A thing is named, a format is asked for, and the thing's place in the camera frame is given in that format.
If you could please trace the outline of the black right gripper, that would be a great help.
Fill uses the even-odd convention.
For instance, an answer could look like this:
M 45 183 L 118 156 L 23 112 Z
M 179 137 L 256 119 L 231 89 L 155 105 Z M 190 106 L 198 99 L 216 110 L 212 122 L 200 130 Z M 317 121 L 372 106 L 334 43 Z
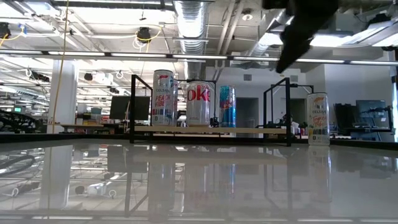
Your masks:
M 329 21 L 338 10 L 338 0 L 263 0 L 263 9 L 285 9 L 293 17 L 281 33 L 283 48 L 276 72 L 283 73 L 298 58 L 307 53 L 313 35 Z

